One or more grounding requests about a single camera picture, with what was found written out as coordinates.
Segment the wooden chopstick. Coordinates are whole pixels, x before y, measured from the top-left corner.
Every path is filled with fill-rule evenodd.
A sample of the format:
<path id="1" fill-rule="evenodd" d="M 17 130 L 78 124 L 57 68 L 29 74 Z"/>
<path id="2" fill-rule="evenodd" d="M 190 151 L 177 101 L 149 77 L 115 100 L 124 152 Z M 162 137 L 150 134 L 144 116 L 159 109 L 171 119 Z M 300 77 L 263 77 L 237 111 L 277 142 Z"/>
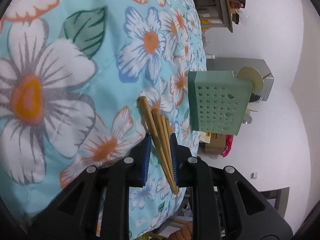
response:
<path id="1" fill-rule="evenodd" d="M 165 140 L 164 140 L 164 131 L 162 127 L 162 122 L 161 122 L 161 117 L 160 117 L 160 112 L 158 109 L 153 109 L 151 111 L 155 126 L 156 126 L 156 131 L 157 131 L 157 138 L 160 143 L 160 159 L 162 162 L 162 168 L 163 171 L 166 175 L 167 181 L 171 187 L 172 192 L 177 195 L 178 194 L 178 187 L 176 186 L 176 183 L 174 181 L 174 174 L 173 170 L 169 170 L 168 162 L 167 162 L 167 155 L 166 155 L 166 145 L 165 145 Z"/>
<path id="2" fill-rule="evenodd" d="M 167 117 L 165 117 L 165 125 L 166 125 L 168 136 L 170 136 L 172 134 L 172 130 L 170 127 L 169 119 Z"/>
<path id="3" fill-rule="evenodd" d="M 162 127 L 164 131 L 167 162 L 168 162 L 169 170 L 172 171 L 173 169 L 172 169 L 172 158 L 171 158 L 171 151 L 170 151 L 170 138 L 169 138 L 169 133 L 167 129 L 166 117 L 162 114 L 160 115 L 160 117 L 161 117 Z"/>
<path id="4" fill-rule="evenodd" d="M 149 107 L 147 98 L 146 98 L 146 96 L 140 96 L 137 101 L 138 101 L 138 104 L 140 106 L 143 118 L 145 119 L 145 122 L 147 124 L 149 133 L 150 133 L 150 135 L 152 137 L 153 143 L 155 145 L 155 149 L 156 149 L 156 151 L 158 153 L 158 156 L 160 158 L 160 154 L 159 154 L 160 143 L 159 143 L 159 140 L 157 138 L 158 134 L 157 134 L 157 131 L 156 131 L 156 126 L 155 126 L 155 123 L 154 123 L 154 120 L 153 120 L 153 117 L 152 117 L 152 114 L 151 114 L 151 109 Z"/>

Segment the cream ceramic soup spoon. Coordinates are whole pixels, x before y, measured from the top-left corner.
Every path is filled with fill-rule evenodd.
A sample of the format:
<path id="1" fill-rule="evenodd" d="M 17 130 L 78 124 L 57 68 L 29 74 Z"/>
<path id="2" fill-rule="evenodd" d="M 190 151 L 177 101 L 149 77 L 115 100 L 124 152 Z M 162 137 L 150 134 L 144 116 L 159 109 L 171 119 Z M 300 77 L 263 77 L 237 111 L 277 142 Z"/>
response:
<path id="1" fill-rule="evenodd" d="M 244 66 L 242 67 L 236 78 L 247 80 L 252 83 L 252 93 L 259 94 L 263 91 L 264 80 L 261 74 L 253 67 Z"/>

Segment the pink plastic bag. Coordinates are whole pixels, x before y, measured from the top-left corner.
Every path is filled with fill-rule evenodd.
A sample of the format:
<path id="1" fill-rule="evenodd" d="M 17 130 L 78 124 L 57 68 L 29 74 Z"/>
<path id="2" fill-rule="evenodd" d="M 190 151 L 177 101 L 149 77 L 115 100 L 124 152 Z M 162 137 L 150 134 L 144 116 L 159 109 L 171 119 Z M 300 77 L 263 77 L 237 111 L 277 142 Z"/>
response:
<path id="1" fill-rule="evenodd" d="M 223 157 L 226 157 L 229 152 L 231 151 L 232 144 L 233 144 L 233 135 L 226 135 L 226 143 L 225 143 L 225 150 L 222 154 Z"/>

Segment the green perforated utensil basket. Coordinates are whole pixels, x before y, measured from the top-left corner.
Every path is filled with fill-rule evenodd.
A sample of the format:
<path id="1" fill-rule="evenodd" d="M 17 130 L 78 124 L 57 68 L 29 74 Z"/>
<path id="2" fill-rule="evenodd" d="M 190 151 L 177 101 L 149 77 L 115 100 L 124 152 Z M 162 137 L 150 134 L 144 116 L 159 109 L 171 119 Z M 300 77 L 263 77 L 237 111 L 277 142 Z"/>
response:
<path id="1" fill-rule="evenodd" d="M 191 129 L 237 135 L 251 92 L 252 83 L 235 77 L 232 71 L 189 71 Z"/>

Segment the grey refrigerator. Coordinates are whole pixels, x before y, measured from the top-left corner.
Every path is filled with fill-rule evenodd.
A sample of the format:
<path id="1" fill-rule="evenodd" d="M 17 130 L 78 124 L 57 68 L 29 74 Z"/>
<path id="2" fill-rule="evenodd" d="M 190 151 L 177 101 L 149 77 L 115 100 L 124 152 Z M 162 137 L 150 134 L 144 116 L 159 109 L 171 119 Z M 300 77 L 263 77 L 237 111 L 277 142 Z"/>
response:
<path id="1" fill-rule="evenodd" d="M 260 96 L 260 101 L 268 100 L 274 83 L 271 70 L 261 59 L 216 57 L 207 59 L 207 70 L 232 71 L 236 78 L 251 82 L 252 93 Z"/>

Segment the floral light-blue tablecloth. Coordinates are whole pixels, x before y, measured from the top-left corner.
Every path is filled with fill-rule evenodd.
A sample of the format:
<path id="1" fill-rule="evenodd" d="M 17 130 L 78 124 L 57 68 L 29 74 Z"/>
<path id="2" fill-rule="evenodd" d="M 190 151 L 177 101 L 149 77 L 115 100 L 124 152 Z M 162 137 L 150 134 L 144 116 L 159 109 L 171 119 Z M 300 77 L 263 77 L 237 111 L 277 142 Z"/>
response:
<path id="1" fill-rule="evenodd" d="M 192 155 L 188 73 L 205 70 L 194 0 L 12 0 L 1 18 L 1 198 L 28 230 L 89 166 L 143 140 L 137 106 Z"/>

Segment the yellow plastic bag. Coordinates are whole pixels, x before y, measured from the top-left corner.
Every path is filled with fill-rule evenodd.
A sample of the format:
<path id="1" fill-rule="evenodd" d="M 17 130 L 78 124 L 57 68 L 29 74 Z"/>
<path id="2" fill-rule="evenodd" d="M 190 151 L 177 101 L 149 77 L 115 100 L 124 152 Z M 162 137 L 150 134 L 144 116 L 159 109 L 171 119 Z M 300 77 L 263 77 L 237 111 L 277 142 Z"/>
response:
<path id="1" fill-rule="evenodd" d="M 212 22 L 208 19 L 200 18 L 200 22 L 201 22 L 201 31 L 207 31 L 212 27 L 211 26 Z"/>

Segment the clutter pile on table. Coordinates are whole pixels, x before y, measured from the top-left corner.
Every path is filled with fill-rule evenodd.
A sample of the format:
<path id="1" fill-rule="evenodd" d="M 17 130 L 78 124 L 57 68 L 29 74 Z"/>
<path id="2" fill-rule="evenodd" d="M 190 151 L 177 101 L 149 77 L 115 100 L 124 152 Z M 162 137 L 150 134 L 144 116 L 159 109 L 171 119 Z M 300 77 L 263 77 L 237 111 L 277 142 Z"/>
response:
<path id="1" fill-rule="evenodd" d="M 228 3 L 232 22 L 236 25 L 239 25 L 240 23 L 245 25 L 248 21 L 248 15 L 244 11 L 246 0 L 228 0 Z"/>

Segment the white long table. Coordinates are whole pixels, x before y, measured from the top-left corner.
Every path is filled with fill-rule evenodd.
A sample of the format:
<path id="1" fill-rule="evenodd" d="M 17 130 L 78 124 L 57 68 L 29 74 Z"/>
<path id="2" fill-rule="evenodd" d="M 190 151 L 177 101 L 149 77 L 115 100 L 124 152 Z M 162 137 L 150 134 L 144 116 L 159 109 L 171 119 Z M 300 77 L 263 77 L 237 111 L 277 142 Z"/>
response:
<path id="1" fill-rule="evenodd" d="M 228 0 L 194 0 L 199 18 L 212 22 L 211 28 L 227 28 L 233 32 Z"/>

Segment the cardboard box by wall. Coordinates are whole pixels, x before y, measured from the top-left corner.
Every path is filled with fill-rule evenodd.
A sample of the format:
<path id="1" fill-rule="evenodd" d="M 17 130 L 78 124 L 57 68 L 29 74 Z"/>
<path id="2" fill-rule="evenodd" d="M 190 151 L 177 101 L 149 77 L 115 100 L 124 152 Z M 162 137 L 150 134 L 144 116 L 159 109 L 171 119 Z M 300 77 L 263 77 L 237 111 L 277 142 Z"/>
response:
<path id="1" fill-rule="evenodd" d="M 212 133 L 210 142 L 205 143 L 204 152 L 206 154 L 222 155 L 226 149 L 226 135 Z"/>

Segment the white wall switch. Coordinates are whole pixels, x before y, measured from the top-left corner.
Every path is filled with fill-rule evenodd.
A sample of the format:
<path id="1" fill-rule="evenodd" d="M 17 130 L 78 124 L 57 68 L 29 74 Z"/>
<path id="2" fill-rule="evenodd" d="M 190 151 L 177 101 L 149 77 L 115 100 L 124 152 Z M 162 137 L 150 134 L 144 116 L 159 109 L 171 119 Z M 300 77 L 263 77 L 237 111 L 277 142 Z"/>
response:
<path id="1" fill-rule="evenodd" d="M 251 179 L 257 179 L 257 178 L 258 178 L 258 173 L 257 172 L 251 173 Z"/>

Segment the dark window frame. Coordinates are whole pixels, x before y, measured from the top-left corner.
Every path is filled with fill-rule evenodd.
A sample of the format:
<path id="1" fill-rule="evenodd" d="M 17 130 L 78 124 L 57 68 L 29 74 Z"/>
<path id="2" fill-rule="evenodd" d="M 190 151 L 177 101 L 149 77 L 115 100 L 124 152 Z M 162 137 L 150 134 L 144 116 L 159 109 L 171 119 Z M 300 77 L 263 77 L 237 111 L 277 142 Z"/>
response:
<path id="1" fill-rule="evenodd" d="M 281 217 L 284 218 L 289 201 L 289 192 L 290 188 L 285 187 L 282 189 L 261 191 L 261 194 L 278 211 Z"/>

